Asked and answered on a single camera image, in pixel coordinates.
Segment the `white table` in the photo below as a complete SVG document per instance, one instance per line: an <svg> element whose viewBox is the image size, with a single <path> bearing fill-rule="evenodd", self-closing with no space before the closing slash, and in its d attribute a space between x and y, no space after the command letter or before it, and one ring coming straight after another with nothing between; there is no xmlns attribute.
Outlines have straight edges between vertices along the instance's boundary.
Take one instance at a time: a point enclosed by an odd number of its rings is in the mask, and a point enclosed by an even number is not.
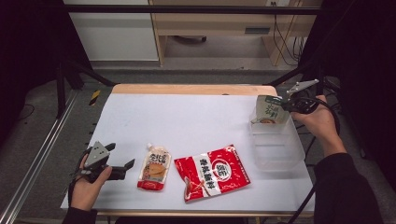
<svg viewBox="0 0 396 224"><path fill-rule="evenodd" d="M135 159L124 180L107 181L93 208L106 216L290 216L312 188L301 161L287 172L265 172L254 164L249 115L258 94L273 87L248 85L134 85L113 89L92 135L116 143L107 162L123 166ZM172 163L160 192L136 187L146 145L166 147ZM234 144L251 184L212 198L184 202L185 184L173 159ZM67 196L61 205L67 208ZM312 216L314 197L302 216Z"/></svg>

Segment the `clear plastic container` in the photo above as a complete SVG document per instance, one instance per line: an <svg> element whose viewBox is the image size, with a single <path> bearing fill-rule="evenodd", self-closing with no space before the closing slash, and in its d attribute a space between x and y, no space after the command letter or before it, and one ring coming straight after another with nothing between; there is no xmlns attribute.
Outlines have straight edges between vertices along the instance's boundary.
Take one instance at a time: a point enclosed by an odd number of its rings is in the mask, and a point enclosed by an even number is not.
<svg viewBox="0 0 396 224"><path fill-rule="evenodd" d="M305 157L294 123L250 123L256 166L263 171L287 171Z"/></svg>

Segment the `black sleeve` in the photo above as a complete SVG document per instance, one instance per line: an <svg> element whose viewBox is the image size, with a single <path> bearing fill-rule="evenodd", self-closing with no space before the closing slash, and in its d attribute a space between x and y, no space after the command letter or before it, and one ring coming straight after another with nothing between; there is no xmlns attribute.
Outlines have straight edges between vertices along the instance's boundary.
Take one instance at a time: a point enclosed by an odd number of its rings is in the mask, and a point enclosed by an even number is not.
<svg viewBox="0 0 396 224"><path fill-rule="evenodd" d="M316 224L383 223L373 190L350 155L326 157L315 167L315 175Z"/></svg>
<svg viewBox="0 0 396 224"><path fill-rule="evenodd" d="M74 207L69 207L62 224L94 224L97 213L98 212L96 210L87 212Z"/></svg>

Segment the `person's arm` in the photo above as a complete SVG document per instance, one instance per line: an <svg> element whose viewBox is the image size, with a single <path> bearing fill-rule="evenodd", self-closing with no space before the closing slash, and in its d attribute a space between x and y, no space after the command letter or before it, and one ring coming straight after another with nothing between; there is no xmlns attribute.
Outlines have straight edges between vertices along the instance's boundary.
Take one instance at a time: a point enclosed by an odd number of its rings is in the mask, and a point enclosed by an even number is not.
<svg viewBox="0 0 396 224"><path fill-rule="evenodd" d="M318 98L326 102L323 95ZM319 105L308 115L290 114L304 124L323 147L325 158L315 167L315 223L383 223L373 190L347 154L329 109Z"/></svg>
<svg viewBox="0 0 396 224"><path fill-rule="evenodd" d="M87 160L87 156L82 160L80 168L83 167L85 160ZM76 177L77 181L72 190L72 200L64 217L63 224L95 223L97 211L92 210L92 207L99 195L100 189L110 177L111 170L111 166L108 166L93 183L90 183L84 176Z"/></svg>

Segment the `hand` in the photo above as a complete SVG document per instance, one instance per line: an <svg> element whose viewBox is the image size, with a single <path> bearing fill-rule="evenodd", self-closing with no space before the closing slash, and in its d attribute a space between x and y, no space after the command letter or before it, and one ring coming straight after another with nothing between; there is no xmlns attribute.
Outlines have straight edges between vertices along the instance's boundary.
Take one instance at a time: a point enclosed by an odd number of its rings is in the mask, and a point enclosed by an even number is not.
<svg viewBox="0 0 396 224"><path fill-rule="evenodd" d="M317 98L326 102L324 95L319 95ZM290 115L304 124L309 132L318 138L323 146L325 156L347 152L341 138L338 136L332 112L326 106L319 105L311 114L291 112Z"/></svg>
<svg viewBox="0 0 396 224"><path fill-rule="evenodd" d="M88 155L82 159L79 168L82 169L87 160ZM95 182L90 183L84 176L76 177L76 185L74 186L71 207L81 209L84 211L91 211L95 201L99 195L100 189L111 175L111 166L107 168L98 176Z"/></svg>

